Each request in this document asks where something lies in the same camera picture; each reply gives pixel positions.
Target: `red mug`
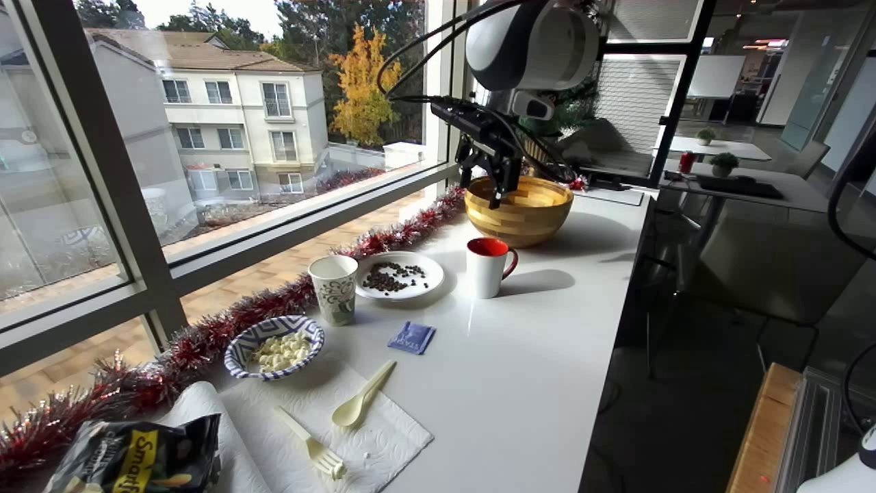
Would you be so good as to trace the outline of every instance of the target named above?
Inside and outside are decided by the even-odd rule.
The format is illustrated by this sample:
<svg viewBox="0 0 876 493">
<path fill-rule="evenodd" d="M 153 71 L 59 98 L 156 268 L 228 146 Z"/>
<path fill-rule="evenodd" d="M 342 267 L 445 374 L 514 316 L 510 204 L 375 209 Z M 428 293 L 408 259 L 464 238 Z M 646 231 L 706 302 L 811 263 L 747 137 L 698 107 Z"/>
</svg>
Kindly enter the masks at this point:
<svg viewBox="0 0 876 493">
<path fill-rule="evenodd" d="M 692 160 L 697 160 L 697 155 L 683 155 L 683 157 L 679 157 L 679 174 L 683 174 L 683 175 L 690 175 Z"/>
<path fill-rule="evenodd" d="M 467 252 L 469 286 L 480 300 L 494 300 L 502 281 L 517 268 L 517 249 L 502 238 L 473 238 Z"/>
</svg>

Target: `yellow bowl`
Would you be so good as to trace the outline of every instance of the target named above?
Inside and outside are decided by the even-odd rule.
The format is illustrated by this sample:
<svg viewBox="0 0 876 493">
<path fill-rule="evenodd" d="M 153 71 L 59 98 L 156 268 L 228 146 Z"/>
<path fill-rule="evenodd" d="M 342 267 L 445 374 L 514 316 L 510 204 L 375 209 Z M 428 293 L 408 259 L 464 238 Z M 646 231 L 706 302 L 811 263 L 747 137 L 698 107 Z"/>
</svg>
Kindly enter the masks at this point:
<svg viewBox="0 0 876 493">
<path fill-rule="evenodd" d="M 512 248 L 535 248 L 556 237 L 572 209 L 572 192 L 564 185 L 521 175 L 517 192 L 512 192 L 499 209 L 490 209 L 494 182 L 478 179 L 469 185 L 467 216 L 469 223 Z"/>
</svg>

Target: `mug handle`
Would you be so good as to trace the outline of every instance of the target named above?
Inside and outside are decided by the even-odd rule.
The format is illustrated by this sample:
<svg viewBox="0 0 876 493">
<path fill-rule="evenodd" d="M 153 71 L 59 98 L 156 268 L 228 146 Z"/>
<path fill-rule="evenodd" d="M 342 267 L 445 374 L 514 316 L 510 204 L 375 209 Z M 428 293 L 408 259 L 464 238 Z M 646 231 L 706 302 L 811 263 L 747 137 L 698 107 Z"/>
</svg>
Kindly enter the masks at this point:
<svg viewBox="0 0 876 493">
<path fill-rule="evenodd" d="M 512 267 L 504 268 L 502 281 L 506 281 L 517 268 L 517 249 L 510 248 Z"/>
</svg>

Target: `chair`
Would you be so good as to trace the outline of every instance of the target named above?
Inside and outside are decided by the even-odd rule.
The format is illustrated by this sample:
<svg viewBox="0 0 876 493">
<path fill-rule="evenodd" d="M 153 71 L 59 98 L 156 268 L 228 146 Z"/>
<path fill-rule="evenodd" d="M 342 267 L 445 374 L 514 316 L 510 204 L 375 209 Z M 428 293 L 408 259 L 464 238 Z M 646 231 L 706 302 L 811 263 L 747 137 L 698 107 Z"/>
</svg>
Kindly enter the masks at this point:
<svg viewBox="0 0 876 493">
<path fill-rule="evenodd" d="M 676 292 L 661 328 L 669 328 L 679 300 L 706 300 L 731 311 L 761 316 L 757 348 L 770 322 L 814 328 L 802 365 L 809 365 L 818 323 L 847 292 L 865 259 L 847 248 L 828 226 L 824 211 L 801 211 L 750 201 L 725 201 L 706 227 L 702 248 L 679 248 Z M 649 375 L 654 378 L 658 326 L 646 323 Z"/>
<path fill-rule="evenodd" d="M 764 164 L 744 164 L 744 168 L 758 168 L 758 170 L 776 170 L 776 174 L 792 174 L 792 175 L 802 175 L 811 179 L 816 164 L 824 160 L 824 155 L 831 150 L 828 144 L 811 141 L 801 155 L 787 150 L 783 157 L 764 163 Z"/>
</svg>

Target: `building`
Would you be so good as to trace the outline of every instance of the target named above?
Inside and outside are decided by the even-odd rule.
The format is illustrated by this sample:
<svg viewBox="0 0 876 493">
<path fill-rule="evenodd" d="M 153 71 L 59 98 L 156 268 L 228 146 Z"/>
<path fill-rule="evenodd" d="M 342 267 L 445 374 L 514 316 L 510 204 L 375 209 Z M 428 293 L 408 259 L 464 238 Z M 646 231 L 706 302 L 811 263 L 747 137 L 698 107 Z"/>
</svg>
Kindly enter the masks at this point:
<svg viewBox="0 0 876 493">
<path fill-rule="evenodd" d="M 163 244 L 198 227 L 198 209 L 163 112 L 163 87 L 146 60 L 97 50 L 118 129 Z M 93 207 L 55 103 L 33 75 L 16 30 L 0 12 L 0 297 L 35 292 L 115 263 L 113 238 Z"/>
<path fill-rule="evenodd" d="M 211 34 L 90 30 L 93 44 L 153 66 L 198 204 L 301 194 L 326 160 L 319 71 Z"/>
</svg>

